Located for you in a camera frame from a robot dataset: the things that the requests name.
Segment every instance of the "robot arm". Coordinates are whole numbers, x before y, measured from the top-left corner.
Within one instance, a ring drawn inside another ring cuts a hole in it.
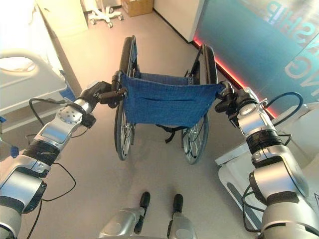
[[[98,82],[81,93],[73,103],[58,110],[55,119],[36,135],[22,155],[0,175],[0,238],[17,238],[21,215],[33,211],[46,189],[42,180],[59,157],[72,133],[82,124],[90,128],[95,118],[90,114],[97,103],[114,108],[125,96],[119,89],[121,72],[112,79],[112,85]]]
[[[259,102],[249,88],[235,93],[229,83],[223,84],[222,101],[215,110],[226,112],[246,137],[256,168],[249,175],[250,186],[267,206],[259,238],[318,239],[319,219],[305,200],[307,181],[266,114],[265,102]]]

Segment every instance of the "gray floor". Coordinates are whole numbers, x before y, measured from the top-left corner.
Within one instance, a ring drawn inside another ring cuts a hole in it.
[[[156,13],[89,26],[82,34],[60,39],[81,87],[92,81],[111,81],[118,69],[126,36],[135,35],[142,71],[181,76],[192,65],[196,49],[187,44]],[[154,125],[137,125],[135,145],[127,161],[114,148],[115,110],[98,105],[97,122],[84,136],[71,139],[59,160],[76,178],[75,189],[56,201],[43,203],[33,239],[90,239],[122,207],[137,206],[148,190],[151,205],[142,235],[165,237],[176,193],[184,196],[183,213],[195,225],[198,238],[254,238],[243,228],[241,211],[219,182],[214,160],[243,141],[225,114],[209,112],[210,135],[201,162],[188,165],[180,137],[165,144],[167,133]],[[38,130],[37,123],[17,133]],[[12,131],[7,137],[13,137]],[[46,199],[67,190],[72,181],[56,165],[45,180]],[[36,212],[23,217],[20,238],[25,238]]]

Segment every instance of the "blue wheelchair seat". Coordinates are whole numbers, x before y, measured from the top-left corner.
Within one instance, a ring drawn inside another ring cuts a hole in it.
[[[193,85],[192,77],[137,72],[124,74],[124,112],[129,123],[193,127],[223,90],[221,84]]]

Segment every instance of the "glass wall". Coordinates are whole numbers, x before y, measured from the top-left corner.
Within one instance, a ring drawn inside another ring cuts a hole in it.
[[[206,0],[195,34],[260,98],[319,101],[319,0]],[[274,103],[280,114],[298,100]]]

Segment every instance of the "cardboard box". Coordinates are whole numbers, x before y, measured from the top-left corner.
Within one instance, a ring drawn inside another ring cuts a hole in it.
[[[122,0],[122,8],[129,16],[138,16],[153,11],[154,0]]]

